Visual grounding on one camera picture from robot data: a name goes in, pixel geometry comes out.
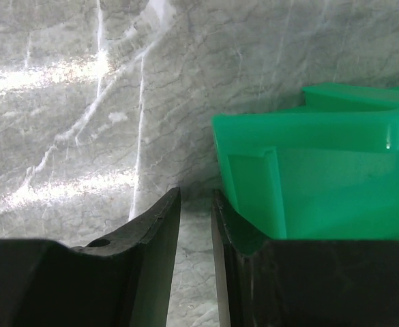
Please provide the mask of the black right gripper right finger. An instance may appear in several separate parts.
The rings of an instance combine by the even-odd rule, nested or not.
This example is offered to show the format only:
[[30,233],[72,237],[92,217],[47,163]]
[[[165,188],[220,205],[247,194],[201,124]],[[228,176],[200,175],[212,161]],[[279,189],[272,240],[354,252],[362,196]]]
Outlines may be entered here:
[[211,230],[221,326],[399,326],[399,241],[272,239],[218,189]]

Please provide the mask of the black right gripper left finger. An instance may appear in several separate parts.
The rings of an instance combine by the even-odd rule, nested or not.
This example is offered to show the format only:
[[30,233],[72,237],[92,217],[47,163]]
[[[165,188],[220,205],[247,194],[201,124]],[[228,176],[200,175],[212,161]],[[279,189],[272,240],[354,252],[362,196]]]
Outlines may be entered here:
[[0,239],[0,326],[165,326],[181,191],[84,247]]

